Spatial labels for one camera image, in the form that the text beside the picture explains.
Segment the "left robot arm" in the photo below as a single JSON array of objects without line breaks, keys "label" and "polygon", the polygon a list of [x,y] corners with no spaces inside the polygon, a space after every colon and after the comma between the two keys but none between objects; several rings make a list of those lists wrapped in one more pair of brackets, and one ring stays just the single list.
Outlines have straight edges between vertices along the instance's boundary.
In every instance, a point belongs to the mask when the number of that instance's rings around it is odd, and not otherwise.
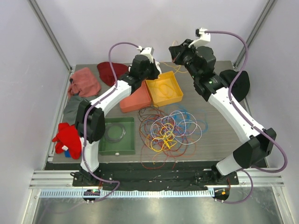
[{"label": "left robot arm", "polygon": [[81,102],[78,107],[75,128],[82,145],[80,172],[89,186],[95,186],[100,179],[98,151],[94,144],[105,134],[105,116],[124,98],[138,90],[146,79],[155,80],[161,71],[153,55],[140,53],[132,61],[128,72],[116,81],[113,87],[90,102]]}]

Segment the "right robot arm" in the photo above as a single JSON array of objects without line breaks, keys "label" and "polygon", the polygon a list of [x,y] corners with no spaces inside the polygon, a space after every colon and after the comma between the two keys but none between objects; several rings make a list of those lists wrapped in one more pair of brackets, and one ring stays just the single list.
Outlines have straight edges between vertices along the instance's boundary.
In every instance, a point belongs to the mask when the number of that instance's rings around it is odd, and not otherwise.
[{"label": "right robot arm", "polygon": [[187,69],[196,92],[221,113],[241,142],[234,152],[213,166],[211,179],[222,184],[228,174],[249,168],[270,155],[273,144],[265,135],[275,139],[276,132],[272,128],[265,129],[238,102],[233,102],[228,83],[214,72],[213,50],[206,46],[194,47],[191,43],[192,40],[186,39],[180,45],[169,47],[173,63]]}]

